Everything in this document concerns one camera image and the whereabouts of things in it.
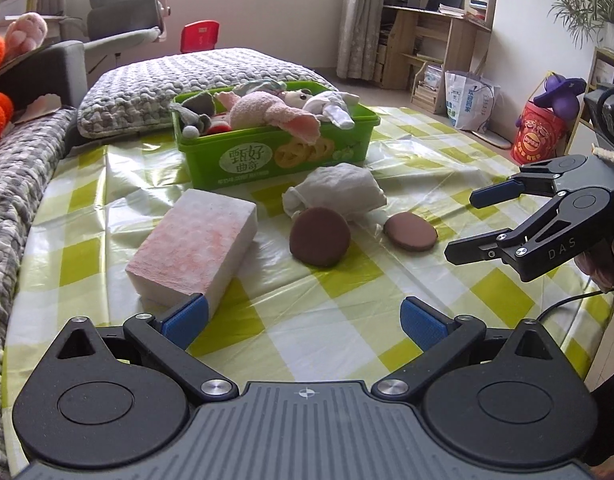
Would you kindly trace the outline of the person right hand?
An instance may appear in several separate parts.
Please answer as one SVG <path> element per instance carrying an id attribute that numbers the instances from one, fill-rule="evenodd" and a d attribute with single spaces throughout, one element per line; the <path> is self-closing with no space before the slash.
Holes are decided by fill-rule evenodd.
<path id="1" fill-rule="evenodd" d="M 614 236 L 576 256 L 575 263 L 600 289 L 614 290 Z"/>

